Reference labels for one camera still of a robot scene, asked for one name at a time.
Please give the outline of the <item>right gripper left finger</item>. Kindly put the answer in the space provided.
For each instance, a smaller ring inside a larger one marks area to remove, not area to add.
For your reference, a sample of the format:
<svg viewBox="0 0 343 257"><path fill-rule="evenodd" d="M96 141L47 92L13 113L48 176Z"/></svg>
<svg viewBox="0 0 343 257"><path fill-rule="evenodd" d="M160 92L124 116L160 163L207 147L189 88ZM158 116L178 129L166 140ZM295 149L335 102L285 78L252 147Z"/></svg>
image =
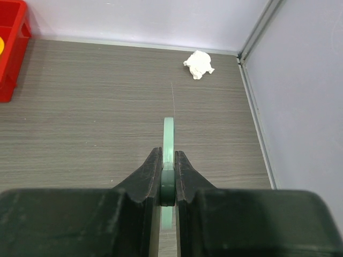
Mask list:
<svg viewBox="0 0 343 257"><path fill-rule="evenodd" d="M162 150L113 188L1 194L1 256L157 256Z"/></svg>

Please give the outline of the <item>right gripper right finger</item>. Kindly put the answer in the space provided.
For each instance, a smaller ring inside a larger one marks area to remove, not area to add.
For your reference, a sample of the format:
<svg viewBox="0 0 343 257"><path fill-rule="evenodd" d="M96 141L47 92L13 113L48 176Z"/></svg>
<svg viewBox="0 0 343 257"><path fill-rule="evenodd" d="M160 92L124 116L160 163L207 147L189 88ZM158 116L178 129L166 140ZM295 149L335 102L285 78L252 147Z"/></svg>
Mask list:
<svg viewBox="0 0 343 257"><path fill-rule="evenodd" d="M342 256L325 202L308 191L216 188L175 154L179 256Z"/></svg>

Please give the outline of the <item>green hand brush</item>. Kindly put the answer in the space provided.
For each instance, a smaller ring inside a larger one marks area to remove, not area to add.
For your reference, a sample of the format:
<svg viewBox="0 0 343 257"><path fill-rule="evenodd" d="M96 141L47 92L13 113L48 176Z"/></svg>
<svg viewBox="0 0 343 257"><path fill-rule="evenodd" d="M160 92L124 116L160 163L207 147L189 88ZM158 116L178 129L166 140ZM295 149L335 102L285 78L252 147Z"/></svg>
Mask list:
<svg viewBox="0 0 343 257"><path fill-rule="evenodd" d="M160 185L161 227L172 228L173 207L175 204L175 151L174 151L174 118L166 117L163 124L163 153Z"/></svg>

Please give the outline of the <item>large paper scrap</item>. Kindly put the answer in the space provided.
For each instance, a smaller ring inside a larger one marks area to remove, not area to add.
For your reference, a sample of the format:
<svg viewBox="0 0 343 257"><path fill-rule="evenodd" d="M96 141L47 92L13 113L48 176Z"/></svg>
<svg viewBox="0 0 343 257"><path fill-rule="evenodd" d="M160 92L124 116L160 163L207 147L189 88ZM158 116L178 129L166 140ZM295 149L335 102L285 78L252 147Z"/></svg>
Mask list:
<svg viewBox="0 0 343 257"><path fill-rule="evenodd" d="M183 65L189 68L194 80L200 80L206 72L212 74L215 70L211 66L210 55L200 50L193 52Z"/></svg>

